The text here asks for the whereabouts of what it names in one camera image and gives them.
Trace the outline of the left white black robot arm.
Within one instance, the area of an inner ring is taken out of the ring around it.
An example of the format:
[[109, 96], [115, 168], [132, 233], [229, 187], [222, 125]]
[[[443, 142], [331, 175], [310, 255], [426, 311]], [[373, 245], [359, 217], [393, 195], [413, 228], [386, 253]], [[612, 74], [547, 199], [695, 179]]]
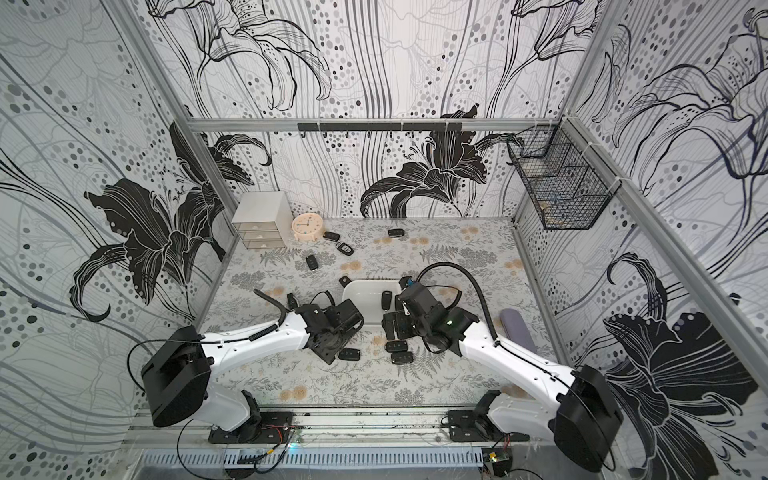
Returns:
[[200, 333], [187, 326], [167, 339], [150, 341], [158, 349], [134, 381], [143, 388], [155, 427], [193, 420], [241, 441], [252, 438], [262, 423], [255, 397], [225, 388], [215, 378], [262, 358], [304, 349], [332, 364], [364, 325], [363, 315], [350, 300], [326, 308], [305, 304], [289, 311], [264, 292], [254, 293], [278, 309], [276, 320], [219, 333]]

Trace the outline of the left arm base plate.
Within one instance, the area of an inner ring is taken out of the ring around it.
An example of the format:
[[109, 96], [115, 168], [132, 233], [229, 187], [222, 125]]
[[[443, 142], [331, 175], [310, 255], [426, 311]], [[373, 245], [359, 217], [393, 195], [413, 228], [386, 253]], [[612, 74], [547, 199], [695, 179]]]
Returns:
[[291, 411], [267, 411], [258, 420], [247, 420], [231, 432], [213, 428], [208, 437], [211, 444], [259, 444], [281, 445], [288, 441], [293, 426], [294, 413]]

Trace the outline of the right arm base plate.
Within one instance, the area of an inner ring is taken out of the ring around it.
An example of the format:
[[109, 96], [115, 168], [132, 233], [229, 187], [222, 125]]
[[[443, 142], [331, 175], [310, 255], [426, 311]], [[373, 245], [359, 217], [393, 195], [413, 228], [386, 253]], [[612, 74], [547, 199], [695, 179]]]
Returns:
[[500, 431], [484, 415], [476, 414], [473, 410], [448, 410], [442, 426], [448, 429], [449, 438], [455, 443], [530, 440], [530, 436], [523, 433]]

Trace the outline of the black car key front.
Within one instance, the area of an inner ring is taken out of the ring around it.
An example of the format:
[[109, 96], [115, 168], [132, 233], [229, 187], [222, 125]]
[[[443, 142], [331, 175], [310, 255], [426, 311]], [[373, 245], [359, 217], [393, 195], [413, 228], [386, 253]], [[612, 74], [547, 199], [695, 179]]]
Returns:
[[361, 359], [361, 351], [355, 348], [344, 348], [337, 355], [339, 360], [357, 362]]

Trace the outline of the white rectangular storage box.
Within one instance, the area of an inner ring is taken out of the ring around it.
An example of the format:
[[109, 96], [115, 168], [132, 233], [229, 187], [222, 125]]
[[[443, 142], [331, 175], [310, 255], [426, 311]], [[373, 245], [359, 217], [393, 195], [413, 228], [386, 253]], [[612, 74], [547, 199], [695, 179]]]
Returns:
[[[382, 307], [382, 295], [391, 293], [389, 308]], [[366, 329], [378, 328], [386, 313], [396, 309], [395, 297], [402, 292], [397, 280], [353, 280], [345, 288], [342, 300], [351, 300], [364, 319]]]

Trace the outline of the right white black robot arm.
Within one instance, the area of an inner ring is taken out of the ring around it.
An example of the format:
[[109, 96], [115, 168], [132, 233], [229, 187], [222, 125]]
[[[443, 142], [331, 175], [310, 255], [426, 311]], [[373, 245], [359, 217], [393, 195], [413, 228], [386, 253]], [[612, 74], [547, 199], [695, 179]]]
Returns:
[[448, 266], [469, 281], [482, 313], [475, 315], [457, 304], [446, 307], [420, 277], [404, 277], [398, 296], [416, 334], [441, 353], [451, 351], [513, 382], [540, 405], [538, 413], [523, 417], [500, 394], [492, 394], [488, 404], [479, 406], [479, 416], [502, 434], [553, 441], [586, 471], [615, 470], [612, 446], [624, 416], [604, 375], [590, 366], [573, 369], [550, 362], [499, 336], [478, 281], [466, 268]]

